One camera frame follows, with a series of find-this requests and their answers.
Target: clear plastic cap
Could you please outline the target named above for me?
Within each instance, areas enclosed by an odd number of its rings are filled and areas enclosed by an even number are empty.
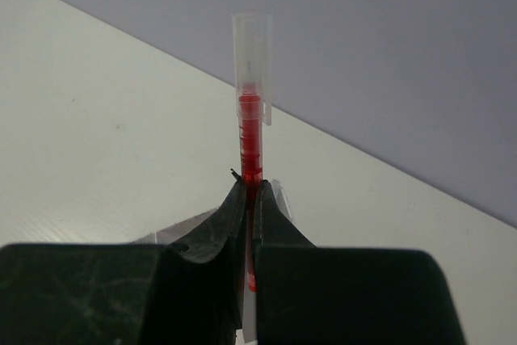
[[[233,55],[235,90],[257,95],[263,104],[262,120],[271,125],[271,15],[249,13],[233,15]]]

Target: white table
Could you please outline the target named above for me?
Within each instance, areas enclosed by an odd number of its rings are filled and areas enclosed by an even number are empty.
[[[233,88],[59,0],[0,0],[0,88],[0,246],[132,241],[232,185]],[[516,229],[278,110],[264,153],[310,240],[426,250],[469,342],[517,343]]]

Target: transparent pen cap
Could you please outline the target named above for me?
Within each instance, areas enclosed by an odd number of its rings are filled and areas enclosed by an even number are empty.
[[[243,95],[257,95],[262,101],[262,120],[271,124],[271,15],[233,15],[235,89]]]

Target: red pen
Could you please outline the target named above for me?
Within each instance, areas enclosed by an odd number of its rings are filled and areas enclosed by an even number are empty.
[[[262,122],[271,125],[271,25],[270,15],[233,16],[241,175],[247,190],[246,278],[252,291],[255,291],[255,278],[250,240],[255,197],[263,179]]]

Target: wall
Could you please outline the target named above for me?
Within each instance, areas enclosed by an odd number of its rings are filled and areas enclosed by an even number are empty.
[[[515,0],[64,1],[228,82],[269,11],[278,107],[517,225]]]

